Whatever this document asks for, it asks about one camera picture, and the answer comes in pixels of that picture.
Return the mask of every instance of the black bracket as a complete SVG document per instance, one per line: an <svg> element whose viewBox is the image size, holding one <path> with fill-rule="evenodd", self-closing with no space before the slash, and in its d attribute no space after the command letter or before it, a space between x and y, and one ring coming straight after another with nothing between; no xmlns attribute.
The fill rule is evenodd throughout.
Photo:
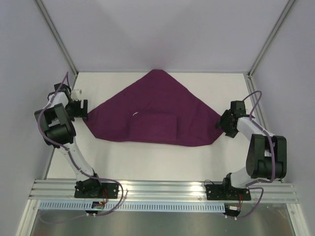
<svg viewBox="0 0 315 236"><path fill-rule="evenodd" d="M241 213L240 209L237 209L237 210L232 209L231 206L227 204L224 204L224 209L225 209L225 212L223 213L223 215L237 217Z"/></svg>
<svg viewBox="0 0 315 236"><path fill-rule="evenodd" d="M81 108L81 100L69 100L65 110L67 111L70 119L74 121L75 117L82 117L88 119L88 101L83 100L83 108Z"/></svg>
<svg viewBox="0 0 315 236"><path fill-rule="evenodd" d="M250 201L251 193L246 188L234 188L230 181L231 173L224 179L222 184L206 184L206 195L208 201Z"/></svg>
<svg viewBox="0 0 315 236"><path fill-rule="evenodd" d="M248 117L244 101L232 101L229 110L225 110L220 120L216 123L216 128L225 132L226 136L234 138L237 133L237 121L241 117Z"/></svg>
<svg viewBox="0 0 315 236"><path fill-rule="evenodd" d="M86 199L91 199L91 198L105 198L106 195L104 196L104 193L106 194L107 191L107 198L108 199L117 199L118 197L118 184L116 183L101 183L101 188L100 191L97 195L91 196L91 195L85 195L81 191L75 191L74 193L74 198L86 198Z"/></svg>

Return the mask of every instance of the metal plate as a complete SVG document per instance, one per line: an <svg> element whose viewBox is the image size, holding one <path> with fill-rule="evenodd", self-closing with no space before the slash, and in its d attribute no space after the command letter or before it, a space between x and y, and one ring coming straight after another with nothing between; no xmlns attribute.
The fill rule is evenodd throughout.
<svg viewBox="0 0 315 236"><path fill-rule="evenodd" d="M107 198L108 199L117 199L118 195L118 184L116 183L101 183L102 184L102 189L106 189L107 191ZM99 198L105 198L105 196L102 195L103 193L101 192L99 195ZM75 198L92 198L92 197L86 197L84 194L82 194L79 191L74 191L74 197Z"/></svg>
<svg viewBox="0 0 315 236"><path fill-rule="evenodd" d="M231 200L231 201L250 201L251 193L248 189L233 188L232 190L224 191L221 184L206 184L207 200Z"/></svg>
<svg viewBox="0 0 315 236"><path fill-rule="evenodd" d="M43 200L39 210L95 210L93 201L74 200ZM116 202L108 202L103 210L110 210ZM150 202L123 202L118 211L154 211L154 212L225 212L223 203L150 203Z"/></svg>

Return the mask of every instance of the metal frame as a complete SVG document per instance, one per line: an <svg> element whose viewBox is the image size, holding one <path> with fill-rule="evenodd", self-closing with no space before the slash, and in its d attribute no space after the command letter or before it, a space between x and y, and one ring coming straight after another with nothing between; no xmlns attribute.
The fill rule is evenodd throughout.
<svg viewBox="0 0 315 236"><path fill-rule="evenodd" d="M31 234L39 204L40 200L28 200L15 236L29 236Z"/></svg>
<svg viewBox="0 0 315 236"><path fill-rule="evenodd" d="M61 37L59 36L59 33L47 11L47 8L45 7L45 4L42 0L34 0L35 5L37 6L37 9L39 10L40 14L42 15L43 19L46 22L47 27L49 28L49 31L51 32L52 36L54 37L59 49L61 50L61 53L63 54L66 62L68 63L69 67L71 68L75 78L78 75L78 70L76 69L73 60L71 59L71 56L65 47Z"/></svg>
<svg viewBox="0 0 315 236"><path fill-rule="evenodd" d="M287 204L286 206L295 234L297 236L311 236L300 204Z"/></svg>
<svg viewBox="0 0 315 236"><path fill-rule="evenodd" d="M257 58L255 59L248 75L251 78L255 71L257 70L261 60L265 56L266 52L270 48L270 45L272 44L273 40L275 39L276 35L278 34L280 28L282 27L284 21L287 19L289 13L291 12L292 8L294 7L297 0L288 0L286 3L282 13L280 14L279 18L277 19L277 22L273 29L271 30L269 36L267 37L266 42L264 43L263 47L261 48Z"/></svg>
<svg viewBox="0 0 315 236"><path fill-rule="evenodd" d="M237 201L208 201L204 182L199 181L139 181L119 180L127 194L128 202L165 202L165 203L235 203ZM30 193L30 200L74 200L74 179L47 179L36 180ZM295 189L292 184L260 183L256 186L264 188L262 203L298 203ZM260 196L260 190L251 190L255 204Z"/></svg>

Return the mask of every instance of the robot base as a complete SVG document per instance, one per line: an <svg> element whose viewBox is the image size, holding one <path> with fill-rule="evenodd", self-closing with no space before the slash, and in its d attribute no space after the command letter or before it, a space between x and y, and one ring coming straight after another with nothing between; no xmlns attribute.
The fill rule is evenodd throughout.
<svg viewBox="0 0 315 236"><path fill-rule="evenodd" d="M250 201L251 193L246 188L234 188L231 186L231 174L228 174L222 184L206 184L206 194L208 201Z"/></svg>
<svg viewBox="0 0 315 236"><path fill-rule="evenodd" d="M89 198L100 198L100 199L105 198L106 199L106 195L104 196L104 194L106 194L105 189L107 191L107 198L108 199L117 199L117 197L118 197L118 184L116 184L116 183L101 183L101 189L100 189L98 196L92 197L89 195L84 195L80 191L75 191L74 197L75 198L86 198L86 199L89 199Z"/></svg>

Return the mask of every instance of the white table surface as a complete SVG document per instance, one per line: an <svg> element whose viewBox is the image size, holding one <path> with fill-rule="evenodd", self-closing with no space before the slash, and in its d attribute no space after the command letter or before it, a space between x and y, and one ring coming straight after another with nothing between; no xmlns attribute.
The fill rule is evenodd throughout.
<svg viewBox="0 0 315 236"><path fill-rule="evenodd" d="M92 110L146 73L79 73L75 89L82 90ZM243 74L170 73L196 97L220 115L233 100L248 95ZM249 111L252 105L246 101ZM245 166L249 141L241 133L232 139L222 134L212 145L182 147L163 144L96 139L81 119L74 127L86 161L100 177L128 180L221 181ZM66 159L55 151L48 178L75 178Z"/></svg>

